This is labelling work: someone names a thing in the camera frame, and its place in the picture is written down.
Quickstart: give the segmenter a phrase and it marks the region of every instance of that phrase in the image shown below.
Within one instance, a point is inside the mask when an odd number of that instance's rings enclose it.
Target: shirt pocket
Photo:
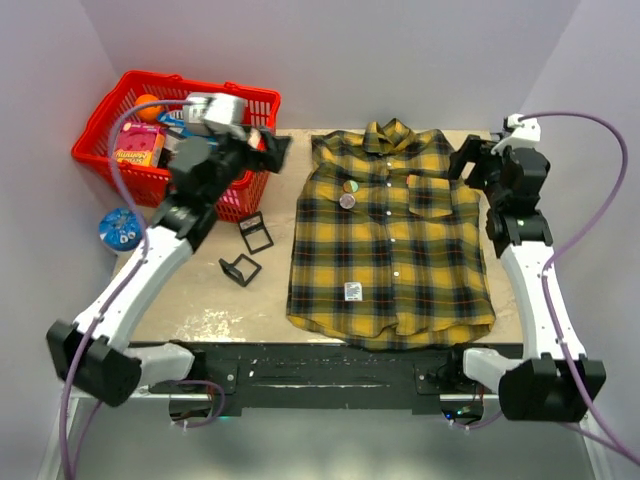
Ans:
[[[409,211],[424,218],[451,215],[451,184],[446,178],[409,175]]]

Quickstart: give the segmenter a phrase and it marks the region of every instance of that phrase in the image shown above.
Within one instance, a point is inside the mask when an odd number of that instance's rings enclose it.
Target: red plastic basket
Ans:
[[[275,131],[276,113],[280,107],[280,94],[276,91],[229,82],[224,85],[202,83],[185,80],[180,75],[132,70],[125,73],[118,85],[100,102],[89,118],[84,132],[71,149],[71,155],[78,162],[95,170],[115,188],[106,155],[109,130],[118,116],[133,107],[136,98],[145,93],[171,100],[184,99],[192,92],[223,92],[244,98],[246,108],[243,123]],[[158,206],[164,198],[165,187],[169,181],[167,170],[130,163],[120,163],[119,168],[138,205]],[[242,179],[233,182],[220,197],[216,204],[218,217],[221,220],[235,222],[254,213],[260,204],[260,197],[268,178],[268,172],[247,171]]]

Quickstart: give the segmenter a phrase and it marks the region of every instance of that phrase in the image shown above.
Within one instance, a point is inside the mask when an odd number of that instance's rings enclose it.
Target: shirt collar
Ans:
[[[364,132],[362,149],[367,153],[398,153],[411,145],[415,138],[415,133],[397,118],[384,127],[371,122]]]

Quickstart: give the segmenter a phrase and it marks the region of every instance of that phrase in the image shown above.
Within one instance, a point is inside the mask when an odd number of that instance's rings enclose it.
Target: orange ball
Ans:
[[[155,95],[145,93],[144,95],[140,95],[138,98],[136,98],[135,105],[138,106],[138,105],[142,105],[143,103],[157,102],[157,101],[158,101],[158,97],[156,97]],[[164,112],[164,107],[161,107],[161,106],[147,107],[147,108],[143,108],[138,112],[138,117],[140,117],[140,120],[142,120],[143,122],[156,123],[156,118],[158,118],[158,115],[160,115],[162,112]]]

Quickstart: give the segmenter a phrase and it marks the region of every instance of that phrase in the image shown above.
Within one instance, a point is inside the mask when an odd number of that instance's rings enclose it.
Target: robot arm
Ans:
[[[549,171],[547,159],[534,150],[540,140],[535,119],[505,119],[499,142],[469,136],[451,155],[449,178],[457,179],[467,162],[475,162],[466,183],[482,190],[489,201],[487,233],[513,286],[524,351],[510,360],[495,350],[467,348],[462,371],[498,393],[509,420],[576,422],[587,411],[571,377],[547,309],[541,277],[546,276],[558,320],[591,398],[604,384],[602,362],[589,360],[573,330],[553,266],[543,266],[553,254],[548,223],[536,210],[540,188]]]
[[[260,149],[238,124],[244,100],[224,94],[193,94],[185,116],[218,142],[215,150],[199,136],[183,140],[169,164],[171,186],[147,228],[149,251],[135,276],[102,316],[74,377],[74,386],[110,406],[125,402],[138,386],[181,380],[197,368],[198,358],[178,343],[129,349],[142,315],[167,280],[198,249],[216,221],[215,203],[244,169],[279,172],[289,137],[260,131]],[[142,245],[105,291],[69,325],[56,321],[47,343],[59,378],[65,379],[80,339],[101,305],[143,256]]]

